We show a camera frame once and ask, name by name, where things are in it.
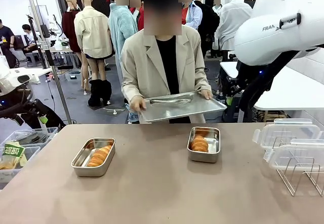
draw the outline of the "rectangular metal container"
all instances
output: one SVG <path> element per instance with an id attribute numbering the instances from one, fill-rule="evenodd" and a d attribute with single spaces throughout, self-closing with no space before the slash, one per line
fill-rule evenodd
<path id="1" fill-rule="evenodd" d="M 112 147 L 103 164 L 97 167 L 87 167 L 95 151 L 109 145 Z M 113 138 L 89 139 L 75 156 L 71 162 L 71 166 L 74 168 L 76 175 L 79 177 L 100 177 L 106 173 L 115 151 L 115 139 Z"/>
<path id="2" fill-rule="evenodd" d="M 189 92 L 144 99 L 146 110 L 141 112 L 146 122 L 185 117 L 194 114 L 224 111 L 226 106 L 215 99 L 206 100 L 198 92 Z"/>
<path id="3" fill-rule="evenodd" d="M 208 152 L 196 152 L 191 149 L 191 143 L 195 136 L 203 136 L 208 143 Z M 196 162 L 217 162 L 221 151 L 220 131 L 210 127 L 194 127 L 190 131 L 188 140 L 189 159 Z"/>

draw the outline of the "silver baking tray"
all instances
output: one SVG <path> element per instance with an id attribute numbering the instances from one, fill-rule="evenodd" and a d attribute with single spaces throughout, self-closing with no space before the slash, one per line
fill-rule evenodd
<path id="1" fill-rule="evenodd" d="M 151 123 L 226 109 L 224 104 L 215 99 L 206 100 L 198 92 L 149 98 L 144 101 L 146 110 L 141 115 L 146 122 Z"/>
<path id="2" fill-rule="evenodd" d="M 203 136 L 208 143 L 208 152 L 196 152 L 191 149 L 191 143 L 197 136 Z M 216 128 L 194 127 L 190 131 L 188 140 L 189 159 L 196 162 L 217 162 L 218 155 L 221 151 L 220 132 Z"/>
<path id="3" fill-rule="evenodd" d="M 97 167 L 87 167 L 95 151 L 109 145 L 112 147 L 103 164 Z M 100 177 L 106 173 L 115 151 L 115 139 L 113 138 L 89 139 L 75 156 L 71 162 L 71 166 L 74 168 L 76 175 L 80 177 Z"/>

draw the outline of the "snack bag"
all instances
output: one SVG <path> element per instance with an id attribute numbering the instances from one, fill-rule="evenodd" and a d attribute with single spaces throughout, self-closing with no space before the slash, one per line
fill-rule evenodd
<path id="1" fill-rule="evenodd" d="M 27 162 L 24 151 L 25 148 L 21 147 L 19 142 L 6 142 L 0 159 L 0 170 L 15 169 L 18 163 L 23 167 Z"/>

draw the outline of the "black shirt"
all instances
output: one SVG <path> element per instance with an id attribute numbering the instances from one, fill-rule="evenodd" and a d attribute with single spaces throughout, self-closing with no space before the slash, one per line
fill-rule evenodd
<path id="1" fill-rule="evenodd" d="M 167 41 L 156 40 L 158 50 L 160 51 L 164 71 L 170 93 L 179 94 L 179 82 L 177 73 L 177 56 L 176 56 L 176 36 Z M 189 117 L 170 119 L 170 123 L 190 123 Z"/>
<path id="2" fill-rule="evenodd" d="M 0 28 L 0 40 L 2 41 L 2 37 L 5 37 L 7 40 L 7 43 L 5 44 L 6 47 L 10 47 L 10 37 L 14 36 L 13 32 L 10 28 L 3 26 Z"/>

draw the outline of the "beige blazer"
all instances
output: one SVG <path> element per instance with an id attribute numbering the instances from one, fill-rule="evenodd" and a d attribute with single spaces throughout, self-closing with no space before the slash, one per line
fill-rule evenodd
<path id="1" fill-rule="evenodd" d="M 91 6 L 77 13 L 74 20 L 77 44 L 93 58 L 104 58 L 112 53 L 108 34 L 108 18 Z"/>
<path id="2" fill-rule="evenodd" d="M 204 72 L 205 63 L 197 30 L 182 26 L 176 38 L 179 92 L 211 90 Z M 139 31 L 126 39 L 121 52 L 124 81 L 121 90 L 130 102 L 136 95 L 143 98 L 170 95 L 166 73 L 155 36 Z M 190 116 L 191 123 L 205 123 L 203 115 Z"/>

